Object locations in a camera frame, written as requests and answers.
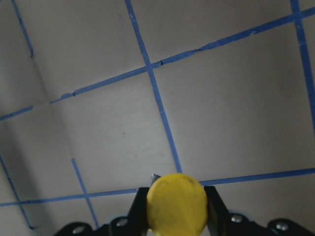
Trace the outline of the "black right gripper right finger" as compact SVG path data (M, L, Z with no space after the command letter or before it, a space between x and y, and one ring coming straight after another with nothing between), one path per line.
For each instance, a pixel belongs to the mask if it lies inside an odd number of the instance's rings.
M229 211L214 186L204 186L207 196L207 228L211 236L227 236Z

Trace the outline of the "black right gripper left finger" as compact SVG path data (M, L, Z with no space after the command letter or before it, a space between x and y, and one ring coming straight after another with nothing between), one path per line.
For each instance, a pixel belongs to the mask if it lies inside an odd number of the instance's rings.
M128 228L130 236L146 236L149 229L147 220L148 187L138 189L128 213Z

